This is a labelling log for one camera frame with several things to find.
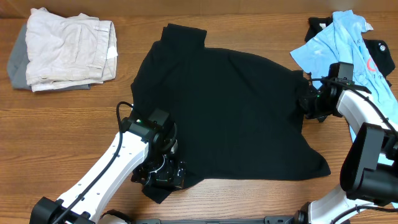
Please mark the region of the plain black t-shirt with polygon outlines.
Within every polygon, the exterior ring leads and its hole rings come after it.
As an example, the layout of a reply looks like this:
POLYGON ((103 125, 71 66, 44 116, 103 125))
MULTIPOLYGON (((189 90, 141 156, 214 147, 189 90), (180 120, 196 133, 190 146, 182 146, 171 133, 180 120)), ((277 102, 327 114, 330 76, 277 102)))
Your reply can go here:
POLYGON ((169 24, 131 90, 136 111, 177 125, 185 187, 205 179, 306 180, 330 175, 302 136, 308 81, 264 57, 205 46, 206 31, 169 24))

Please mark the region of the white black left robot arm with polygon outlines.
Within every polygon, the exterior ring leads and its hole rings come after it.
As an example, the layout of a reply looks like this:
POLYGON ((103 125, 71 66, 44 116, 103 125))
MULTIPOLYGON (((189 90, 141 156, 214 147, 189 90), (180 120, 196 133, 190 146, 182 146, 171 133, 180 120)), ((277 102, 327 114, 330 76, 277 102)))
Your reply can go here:
POLYGON ((124 180, 165 190, 181 189, 185 164, 176 156, 177 125, 156 109, 148 118, 132 111, 120 120, 121 130, 94 166, 55 201, 42 197, 31 223, 97 223, 124 180))

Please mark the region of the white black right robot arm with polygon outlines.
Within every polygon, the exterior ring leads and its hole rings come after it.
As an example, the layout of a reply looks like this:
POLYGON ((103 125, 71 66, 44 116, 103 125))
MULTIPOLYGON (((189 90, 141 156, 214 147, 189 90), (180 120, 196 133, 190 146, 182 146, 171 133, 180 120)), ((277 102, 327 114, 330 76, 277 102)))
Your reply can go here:
POLYGON ((307 119, 344 117, 356 138, 341 167, 340 183, 320 200, 306 203, 288 223, 348 223, 365 210, 395 213, 397 202, 397 125, 376 106, 371 92, 353 80, 354 66, 330 65, 319 89, 299 99, 307 119))

